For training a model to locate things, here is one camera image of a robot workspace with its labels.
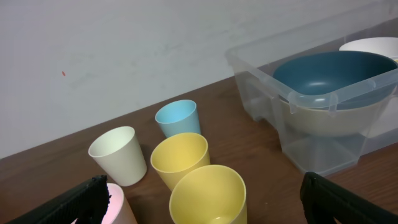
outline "white wall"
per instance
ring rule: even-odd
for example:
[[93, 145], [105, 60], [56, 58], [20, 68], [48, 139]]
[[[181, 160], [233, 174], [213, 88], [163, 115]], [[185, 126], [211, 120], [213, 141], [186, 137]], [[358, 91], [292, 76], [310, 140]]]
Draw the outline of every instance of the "white wall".
[[2, 0], [0, 158], [230, 77], [228, 48], [371, 1]]

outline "blue cup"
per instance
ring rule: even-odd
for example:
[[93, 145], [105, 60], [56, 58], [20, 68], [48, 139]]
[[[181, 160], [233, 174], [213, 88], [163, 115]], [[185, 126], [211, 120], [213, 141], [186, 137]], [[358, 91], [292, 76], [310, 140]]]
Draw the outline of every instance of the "blue cup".
[[155, 120], [168, 138], [180, 133], [200, 133], [197, 104], [192, 100], [178, 100], [162, 107]]

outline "wood grain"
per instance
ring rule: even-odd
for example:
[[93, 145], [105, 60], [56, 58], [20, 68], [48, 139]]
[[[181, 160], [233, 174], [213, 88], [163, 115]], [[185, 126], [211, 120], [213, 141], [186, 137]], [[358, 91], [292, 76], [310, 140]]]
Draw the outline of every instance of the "wood grain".
[[[88, 153], [101, 134], [118, 126], [136, 129], [148, 172], [124, 192], [139, 223], [172, 223], [170, 190], [150, 166], [164, 140], [154, 116], [174, 100], [196, 101], [211, 162], [239, 172], [248, 190], [249, 223], [306, 223], [299, 199], [303, 175], [280, 150], [276, 130], [243, 110], [234, 78], [191, 91], [0, 161], [0, 223], [22, 215], [90, 177], [104, 174]], [[363, 156], [329, 176], [365, 199], [398, 213], [398, 145]]]

